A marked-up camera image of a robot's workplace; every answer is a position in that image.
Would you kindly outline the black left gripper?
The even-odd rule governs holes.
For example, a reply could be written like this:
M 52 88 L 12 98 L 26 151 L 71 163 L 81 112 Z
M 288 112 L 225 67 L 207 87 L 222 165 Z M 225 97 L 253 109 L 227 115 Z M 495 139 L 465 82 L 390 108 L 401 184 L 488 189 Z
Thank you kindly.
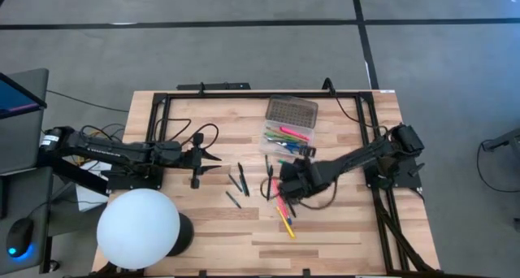
M 183 169 L 191 169 L 193 171 L 192 179 L 190 180 L 190 188 L 198 189 L 200 186 L 200 180 L 197 175 L 201 171 L 202 175 L 206 172 L 221 168 L 220 165 L 210 165 L 210 166 L 202 166 L 202 158 L 209 159 L 213 161 L 221 161 L 221 158 L 210 154 L 206 148 L 202 149 L 200 147 L 201 143 L 204 140 L 204 135 L 200 132 L 195 132 L 189 139 L 183 141 L 181 146 L 184 147 L 189 142 L 192 143 L 192 147 L 189 150 L 186 150 L 182 154 L 181 168 Z

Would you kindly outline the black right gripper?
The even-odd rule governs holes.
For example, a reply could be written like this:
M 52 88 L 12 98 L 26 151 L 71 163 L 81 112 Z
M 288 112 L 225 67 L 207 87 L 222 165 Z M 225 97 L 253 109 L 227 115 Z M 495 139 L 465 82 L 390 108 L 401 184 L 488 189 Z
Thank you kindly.
M 299 154 L 303 159 L 283 162 L 280 168 L 278 190 L 286 201 L 300 201 L 326 189 L 326 185 L 317 181 L 312 174 L 310 158 L 315 156 L 316 149 L 304 146 L 299 149 Z

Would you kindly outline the thin pink pen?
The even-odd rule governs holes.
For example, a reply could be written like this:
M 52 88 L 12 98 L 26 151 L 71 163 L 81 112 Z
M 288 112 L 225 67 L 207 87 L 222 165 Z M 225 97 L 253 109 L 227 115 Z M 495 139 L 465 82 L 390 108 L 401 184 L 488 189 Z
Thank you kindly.
M 271 184 L 271 197 L 274 198 L 277 202 L 278 207 L 282 210 L 285 218 L 290 218 L 290 215 L 288 213 L 288 209 L 285 206 L 285 202 L 282 199 L 280 192 L 278 190 L 278 179 L 273 177 L 272 178 L 272 184 Z

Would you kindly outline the dark pencil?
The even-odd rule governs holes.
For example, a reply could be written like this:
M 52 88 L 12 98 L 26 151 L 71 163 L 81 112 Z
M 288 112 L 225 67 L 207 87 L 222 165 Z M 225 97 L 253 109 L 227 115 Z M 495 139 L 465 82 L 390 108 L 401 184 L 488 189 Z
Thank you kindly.
M 295 219 L 297 217 L 297 214 L 293 208 L 293 205 L 291 204 L 290 200 L 287 199 L 286 197 L 283 197 L 283 200 L 285 202 L 285 206 L 289 209 L 289 211 L 291 212 L 291 215 L 292 217 Z

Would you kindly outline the pink highlighter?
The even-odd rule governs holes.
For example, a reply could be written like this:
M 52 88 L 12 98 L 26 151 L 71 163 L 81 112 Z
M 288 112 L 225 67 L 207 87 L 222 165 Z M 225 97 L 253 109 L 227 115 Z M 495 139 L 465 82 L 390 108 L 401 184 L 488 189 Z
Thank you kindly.
M 286 127 L 283 127 L 283 126 L 280 126 L 279 127 L 279 130 L 284 133 L 284 134 L 287 134 L 291 137 L 295 137 L 295 138 L 298 138 L 298 139 L 301 139 L 303 141 L 309 141 L 310 138 L 308 136 L 305 136 L 303 134 L 300 134 L 299 132 L 295 132 L 293 131 L 292 129 L 290 128 L 286 128 Z

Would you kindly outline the yellow pencil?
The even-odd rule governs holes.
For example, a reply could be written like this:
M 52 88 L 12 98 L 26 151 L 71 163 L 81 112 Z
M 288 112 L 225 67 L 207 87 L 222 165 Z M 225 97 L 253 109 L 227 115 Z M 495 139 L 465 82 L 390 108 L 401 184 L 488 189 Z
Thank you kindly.
M 295 236 L 291 226 L 289 225 L 288 220 L 285 218 L 282 210 L 278 206 L 276 207 L 276 210 L 277 210 L 280 218 L 282 219 L 282 222 L 283 222 L 283 225 L 285 227 L 285 230 L 287 231 L 287 233 L 290 236 L 290 238 L 291 239 L 296 239 L 296 236 Z

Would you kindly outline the clear plastic supply box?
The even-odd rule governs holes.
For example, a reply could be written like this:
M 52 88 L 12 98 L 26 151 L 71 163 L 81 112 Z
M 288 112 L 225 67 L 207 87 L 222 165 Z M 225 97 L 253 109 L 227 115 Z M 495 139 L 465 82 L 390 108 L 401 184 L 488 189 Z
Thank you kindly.
M 267 140 L 265 132 L 280 131 L 280 126 L 290 128 L 310 138 L 302 143 L 312 146 L 314 144 L 314 127 L 316 125 L 319 105 L 316 102 L 290 96 L 273 95 L 270 97 L 266 109 L 264 125 L 261 131 L 259 149 L 265 154 L 287 155 L 297 157 L 299 154 L 291 154 L 280 144 L 282 141 Z

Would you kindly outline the white box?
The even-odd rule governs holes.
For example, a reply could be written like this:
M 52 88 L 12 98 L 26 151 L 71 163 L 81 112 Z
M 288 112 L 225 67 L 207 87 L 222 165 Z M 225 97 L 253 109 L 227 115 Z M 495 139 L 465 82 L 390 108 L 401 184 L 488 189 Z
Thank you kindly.
M 81 165 L 80 168 L 94 174 L 95 176 L 99 176 L 104 180 L 108 180 L 106 176 L 102 175 L 102 171 L 109 171 L 112 168 L 112 165 L 91 160 Z M 107 196 L 86 189 L 81 185 L 76 185 L 76 198 L 78 210 L 81 212 L 89 211 L 97 206 L 105 204 L 109 199 Z

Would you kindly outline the black round lamp base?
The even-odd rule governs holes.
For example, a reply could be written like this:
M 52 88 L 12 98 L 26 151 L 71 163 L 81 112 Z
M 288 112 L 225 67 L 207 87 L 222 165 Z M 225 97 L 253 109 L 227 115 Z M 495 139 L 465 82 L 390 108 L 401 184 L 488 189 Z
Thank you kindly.
M 178 238 L 167 254 L 167 257 L 173 257 L 184 253 L 192 244 L 194 239 L 194 226 L 191 219 L 180 213 L 180 231 Z

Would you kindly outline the black power strip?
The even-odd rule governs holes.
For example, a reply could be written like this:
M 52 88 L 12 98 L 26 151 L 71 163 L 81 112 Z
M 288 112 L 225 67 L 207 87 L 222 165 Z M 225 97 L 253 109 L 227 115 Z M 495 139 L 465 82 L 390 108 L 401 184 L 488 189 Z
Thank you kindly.
M 179 91 L 187 91 L 187 90 L 249 90 L 251 86 L 248 82 L 223 82 L 223 83 L 198 83 L 198 84 L 186 84 L 186 85 L 177 85 L 176 89 Z

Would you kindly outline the white globe lamp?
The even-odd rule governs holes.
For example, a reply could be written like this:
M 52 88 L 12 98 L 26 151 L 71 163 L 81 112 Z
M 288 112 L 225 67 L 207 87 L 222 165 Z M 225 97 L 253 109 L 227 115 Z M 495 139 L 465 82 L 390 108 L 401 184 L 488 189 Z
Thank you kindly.
M 174 247 L 180 234 L 180 213 L 165 194 L 134 189 L 110 202 L 97 224 L 103 256 L 117 267 L 146 268 Z

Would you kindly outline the black support beam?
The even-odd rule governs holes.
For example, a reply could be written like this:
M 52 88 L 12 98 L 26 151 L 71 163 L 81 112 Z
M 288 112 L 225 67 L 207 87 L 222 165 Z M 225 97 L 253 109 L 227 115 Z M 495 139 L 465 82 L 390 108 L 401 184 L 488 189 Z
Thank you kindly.
M 37 167 L 52 167 L 53 172 L 86 189 L 108 196 L 107 181 L 93 173 L 83 170 L 59 155 L 44 150 L 38 151 Z

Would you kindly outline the grey open laptop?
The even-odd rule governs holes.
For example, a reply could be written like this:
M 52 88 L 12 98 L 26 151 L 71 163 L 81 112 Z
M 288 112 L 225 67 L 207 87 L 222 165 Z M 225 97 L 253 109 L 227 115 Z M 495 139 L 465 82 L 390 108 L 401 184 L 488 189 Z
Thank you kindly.
M 32 69 L 7 74 L 22 87 L 45 101 L 49 70 Z M 33 169 L 37 163 L 44 111 L 0 119 L 0 175 Z

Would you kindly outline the grey side desk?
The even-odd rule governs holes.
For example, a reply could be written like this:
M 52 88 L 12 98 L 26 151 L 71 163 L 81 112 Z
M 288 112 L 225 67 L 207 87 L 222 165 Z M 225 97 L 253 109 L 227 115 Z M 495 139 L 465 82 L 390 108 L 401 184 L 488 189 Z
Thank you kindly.
M 6 216 L 0 219 L 0 276 L 31 267 L 45 270 L 50 259 L 52 238 L 49 236 L 50 196 L 53 190 L 53 171 L 42 167 L 6 176 Z M 19 219 L 33 222 L 28 249 L 19 257 L 7 251 L 7 235 Z

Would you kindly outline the black computer mouse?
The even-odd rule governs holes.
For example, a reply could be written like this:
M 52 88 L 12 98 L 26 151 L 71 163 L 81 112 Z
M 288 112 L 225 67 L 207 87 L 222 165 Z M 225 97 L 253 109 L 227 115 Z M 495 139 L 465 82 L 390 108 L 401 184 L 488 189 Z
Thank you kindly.
M 6 251 L 11 258 L 26 254 L 32 242 L 34 222 L 25 217 L 16 220 L 6 235 Z

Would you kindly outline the grey metal stand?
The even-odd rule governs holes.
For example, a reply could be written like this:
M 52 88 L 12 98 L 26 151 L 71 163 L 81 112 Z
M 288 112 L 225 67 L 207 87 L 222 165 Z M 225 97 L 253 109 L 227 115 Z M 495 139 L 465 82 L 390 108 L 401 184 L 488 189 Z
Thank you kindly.
M 516 128 L 482 144 L 484 151 L 493 151 L 502 146 L 509 146 L 520 157 L 520 128 Z

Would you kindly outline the blue-handled scissors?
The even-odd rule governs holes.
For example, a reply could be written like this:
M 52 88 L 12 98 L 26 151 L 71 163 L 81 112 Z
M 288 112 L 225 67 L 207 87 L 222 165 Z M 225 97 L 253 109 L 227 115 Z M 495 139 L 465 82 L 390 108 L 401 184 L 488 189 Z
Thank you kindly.
M 281 144 L 291 154 L 305 155 L 309 146 L 305 143 L 283 141 Z

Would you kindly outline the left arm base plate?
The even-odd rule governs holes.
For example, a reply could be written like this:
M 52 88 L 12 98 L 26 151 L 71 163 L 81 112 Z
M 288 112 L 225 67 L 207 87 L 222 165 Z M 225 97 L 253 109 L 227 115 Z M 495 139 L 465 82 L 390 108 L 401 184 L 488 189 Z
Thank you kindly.
M 110 170 L 101 171 L 107 178 L 107 188 L 120 189 L 156 189 L 162 188 L 164 169 L 152 164 L 136 162 L 130 159 L 121 160 L 111 165 Z

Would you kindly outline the black aluminium table frame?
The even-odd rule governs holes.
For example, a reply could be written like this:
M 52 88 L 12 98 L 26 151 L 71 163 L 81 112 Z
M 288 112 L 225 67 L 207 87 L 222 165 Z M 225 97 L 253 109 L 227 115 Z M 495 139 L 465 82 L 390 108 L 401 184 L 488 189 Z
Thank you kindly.
M 194 277 L 200 270 L 210 277 L 301 276 L 306 268 L 314 276 L 386 272 L 372 194 L 361 171 L 341 177 L 336 197 L 346 201 L 344 206 L 297 210 L 291 227 L 296 239 L 288 235 L 274 203 L 261 196 L 267 173 L 258 144 L 270 96 L 252 90 L 133 95 L 126 138 L 147 137 L 162 116 L 170 119 L 168 133 L 176 134 L 179 118 L 187 117 L 193 128 L 210 123 L 205 131 L 210 152 L 221 158 L 211 163 L 221 168 L 206 173 L 198 189 L 190 188 L 187 172 L 166 172 L 162 191 L 193 221 L 195 237 L 184 253 L 147 267 L 147 276 Z M 249 197 L 228 177 L 241 186 L 237 163 L 244 168 Z M 387 235 L 392 264 L 399 267 L 397 243 L 388 230 Z

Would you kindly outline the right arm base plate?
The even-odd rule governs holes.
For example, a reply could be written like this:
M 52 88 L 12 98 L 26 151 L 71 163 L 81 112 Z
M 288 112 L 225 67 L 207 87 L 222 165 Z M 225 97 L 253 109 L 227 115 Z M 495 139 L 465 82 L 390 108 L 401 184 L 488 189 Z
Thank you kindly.
M 425 163 L 417 164 L 414 158 L 392 159 L 381 158 L 367 164 L 363 170 L 366 185 L 378 189 L 422 187 L 419 171 Z

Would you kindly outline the black diagonal frame strut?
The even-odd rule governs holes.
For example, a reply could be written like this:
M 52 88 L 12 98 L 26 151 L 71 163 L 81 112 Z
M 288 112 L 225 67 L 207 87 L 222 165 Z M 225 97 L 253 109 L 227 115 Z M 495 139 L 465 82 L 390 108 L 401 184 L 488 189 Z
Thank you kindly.
M 383 201 L 380 197 L 379 189 L 376 187 L 371 189 L 374 208 L 376 213 L 376 219 L 379 230 L 379 239 L 381 248 L 383 251 L 383 261 L 385 270 L 388 274 L 394 272 L 392 264 L 392 257 L 388 244 L 387 229 L 390 230 L 391 234 L 396 239 L 399 259 L 401 263 L 401 272 L 412 273 L 407 260 L 409 260 L 414 266 L 417 272 L 435 272 L 436 270 L 429 266 L 421 256 L 415 251 L 412 245 L 407 241 L 403 235 L 400 226 L 394 220 L 392 215 L 384 208 Z

